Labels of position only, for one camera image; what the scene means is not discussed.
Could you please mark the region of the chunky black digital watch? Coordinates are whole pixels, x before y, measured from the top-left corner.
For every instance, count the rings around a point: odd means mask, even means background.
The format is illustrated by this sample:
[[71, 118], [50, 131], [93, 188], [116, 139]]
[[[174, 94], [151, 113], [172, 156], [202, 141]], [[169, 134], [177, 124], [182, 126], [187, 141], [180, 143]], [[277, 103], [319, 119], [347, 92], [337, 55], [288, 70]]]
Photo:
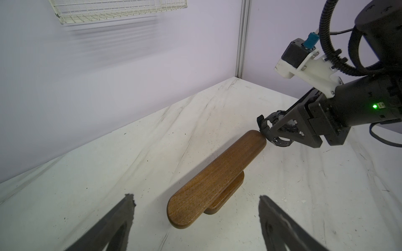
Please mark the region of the chunky black digital watch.
[[294, 141], [291, 139], [288, 140], [283, 140], [281, 139], [277, 133], [297, 133], [298, 132], [298, 127], [297, 127], [297, 122], [290, 121], [285, 123], [284, 125], [280, 126], [278, 130], [272, 131], [272, 128], [269, 126], [269, 122], [272, 124], [272, 126], [276, 125], [285, 115], [287, 114], [286, 111], [283, 110], [278, 110], [272, 114], [270, 114], [267, 117], [264, 117], [264, 115], [260, 115], [257, 117], [256, 122], [259, 127], [259, 131], [262, 133], [265, 138], [274, 144], [275, 146], [279, 147], [288, 147], [290, 146]]

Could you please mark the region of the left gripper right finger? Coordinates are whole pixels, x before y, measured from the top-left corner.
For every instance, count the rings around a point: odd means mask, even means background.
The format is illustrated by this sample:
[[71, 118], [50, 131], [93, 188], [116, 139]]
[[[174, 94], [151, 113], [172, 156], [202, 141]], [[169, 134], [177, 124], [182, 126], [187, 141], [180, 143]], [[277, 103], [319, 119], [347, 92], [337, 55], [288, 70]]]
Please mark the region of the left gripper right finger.
[[268, 251], [326, 251], [268, 196], [260, 196], [259, 217]]

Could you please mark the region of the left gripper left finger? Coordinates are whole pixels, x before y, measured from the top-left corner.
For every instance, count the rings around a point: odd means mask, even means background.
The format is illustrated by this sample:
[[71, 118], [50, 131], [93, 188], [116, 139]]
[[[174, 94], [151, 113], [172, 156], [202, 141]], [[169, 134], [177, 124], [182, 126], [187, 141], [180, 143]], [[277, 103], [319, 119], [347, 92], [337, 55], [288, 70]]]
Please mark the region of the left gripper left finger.
[[104, 215], [68, 251], [125, 251], [135, 214], [134, 195], [124, 198]]

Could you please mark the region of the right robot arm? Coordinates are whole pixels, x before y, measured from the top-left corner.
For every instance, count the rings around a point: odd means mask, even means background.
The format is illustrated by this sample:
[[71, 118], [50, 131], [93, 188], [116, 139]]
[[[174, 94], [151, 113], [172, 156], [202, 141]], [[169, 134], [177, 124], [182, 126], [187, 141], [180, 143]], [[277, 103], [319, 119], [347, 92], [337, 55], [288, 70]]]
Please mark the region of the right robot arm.
[[276, 146], [342, 145], [353, 126], [402, 119], [401, 1], [371, 1], [363, 8], [350, 30], [347, 58], [331, 42], [336, 5], [325, 3], [318, 32], [292, 41], [275, 67], [284, 78], [311, 85], [289, 109], [258, 117], [260, 132]]

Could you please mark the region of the wooden watch stand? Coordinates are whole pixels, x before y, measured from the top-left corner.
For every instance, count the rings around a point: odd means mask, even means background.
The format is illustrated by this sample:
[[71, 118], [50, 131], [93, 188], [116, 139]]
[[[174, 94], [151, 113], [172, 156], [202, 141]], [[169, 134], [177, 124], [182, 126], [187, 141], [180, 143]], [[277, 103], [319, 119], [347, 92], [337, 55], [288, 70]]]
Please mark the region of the wooden watch stand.
[[180, 188], [168, 201], [167, 217], [178, 229], [193, 224], [203, 213], [215, 214], [244, 181], [244, 169], [267, 145], [250, 130]]

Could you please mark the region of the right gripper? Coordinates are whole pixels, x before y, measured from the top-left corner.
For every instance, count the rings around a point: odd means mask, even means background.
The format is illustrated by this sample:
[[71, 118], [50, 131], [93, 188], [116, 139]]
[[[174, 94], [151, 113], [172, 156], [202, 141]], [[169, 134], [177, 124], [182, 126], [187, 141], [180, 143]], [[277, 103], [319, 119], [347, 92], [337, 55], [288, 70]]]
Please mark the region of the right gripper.
[[278, 110], [268, 116], [272, 123], [270, 139], [276, 146], [290, 146], [293, 141], [319, 148], [321, 137], [331, 146], [343, 145], [350, 128], [339, 122], [325, 95], [312, 88], [288, 111]]

